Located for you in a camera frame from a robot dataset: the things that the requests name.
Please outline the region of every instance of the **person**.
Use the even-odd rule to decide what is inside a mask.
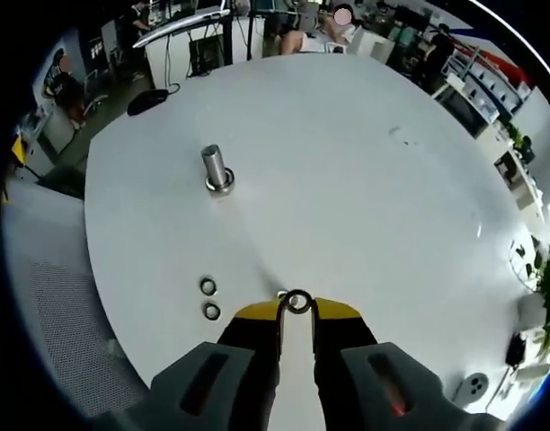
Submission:
[[[129,64],[134,67],[135,73],[133,79],[139,79],[145,76],[142,69],[145,67],[145,49],[133,48],[133,45],[139,40],[141,35],[150,30],[147,25],[147,18],[144,11],[147,8],[146,2],[133,4],[123,15],[121,27],[121,45],[125,50]]]
[[[53,99],[75,122],[76,128],[84,126],[84,87],[71,75],[69,58],[62,48],[53,55],[41,94],[46,99]]]
[[[346,23],[335,21],[335,15],[348,14]],[[282,56],[294,54],[299,51],[325,52],[325,46],[329,42],[340,45],[348,45],[355,32],[354,12],[349,4],[339,4],[333,8],[333,16],[324,15],[322,27],[316,31],[316,35],[307,35],[303,31],[291,30],[280,43],[280,54]]]
[[[413,80],[418,85],[431,85],[447,63],[448,58],[453,54],[455,44],[449,33],[450,28],[446,24],[439,25],[437,34],[431,40],[430,48],[425,52],[422,61],[413,73]]]

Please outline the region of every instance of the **floor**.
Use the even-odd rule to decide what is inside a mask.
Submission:
[[[111,88],[108,91],[109,97],[97,108],[96,112],[88,117],[82,129],[75,134],[73,140],[58,155],[56,166],[75,167],[85,174],[87,155],[93,137],[117,117],[124,114],[129,102],[148,88],[149,83],[146,78]]]

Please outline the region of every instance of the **white table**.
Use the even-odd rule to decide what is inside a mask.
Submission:
[[[204,187],[209,144],[235,172],[226,198]],[[123,115],[92,141],[85,223],[103,306],[147,384],[279,283],[355,306],[447,394],[474,371],[493,385],[525,293],[509,247],[528,233],[501,177],[444,108],[370,58],[254,60]],[[206,275],[216,322],[201,313]],[[285,334],[270,429],[324,429],[301,317],[286,319],[300,330]]]

